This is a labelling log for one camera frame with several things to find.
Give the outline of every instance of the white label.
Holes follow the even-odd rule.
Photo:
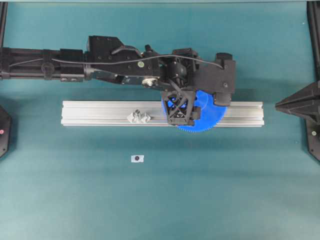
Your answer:
[[[131,162],[132,163],[143,163],[144,162],[144,155],[132,155]]]

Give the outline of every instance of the blue gear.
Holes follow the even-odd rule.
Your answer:
[[[225,115],[226,106],[217,106],[214,104],[212,95],[204,92],[196,92],[196,101],[194,105],[201,107],[200,119],[194,120],[194,126],[178,126],[179,129],[186,132],[198,133],[213,128]]]

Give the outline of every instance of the wire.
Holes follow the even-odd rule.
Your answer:
[[[10,64],[9,67],[13,67],[13,66],[16,66],[16,65],[21,65],[21,64],[28,64],[28,63],[38,62],[38,61],[41,61],[41,60],[43,60],[43,58],[37,58],[37,59],[28,60],[28,61],[16,62],[16,63]]]
[[[151,60],[151,59],[157,59],[157,58],[181,58],[181,59],[189,59],[189,60],[194,60],[200,63],[204,64],[211,64],[214,66],[217,66],[220,69],[224,69],[223,66],[221,66],[218,63],[211,62],[211,61],[205,61],[201,59],[197,59],[194,57],[189,57],[189,56],[181,56],[181,55],[175,55],[175,54],[160,54],[157,56],[148,56],[145,58],[141,59],[135,59],[135,60],[126,60],[126,61],[115,61],[115,62],[85,62],[85,61],[66,61],[66,60],[60,60],[56,58],[52,58],[52,61],[58,62],[58,63],[64,63],[64,64],[90,64],[90,65],[117,65],[117,64],[128,64],[128,63],[136,63],[144,60]]]

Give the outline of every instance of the metal rail slot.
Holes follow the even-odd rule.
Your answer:
[[[147,123],[130,123],[134,111],[147,113]],[[171,127],[160,101],[63,101],[64,126],[154,126]],[[263,103],[233,101],[216,127],[261,127],[264,122]]]

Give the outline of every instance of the bolt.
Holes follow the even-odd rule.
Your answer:
[[[138,67],[143,68],[145,66],[145,63],[143,61],[138,61]]]

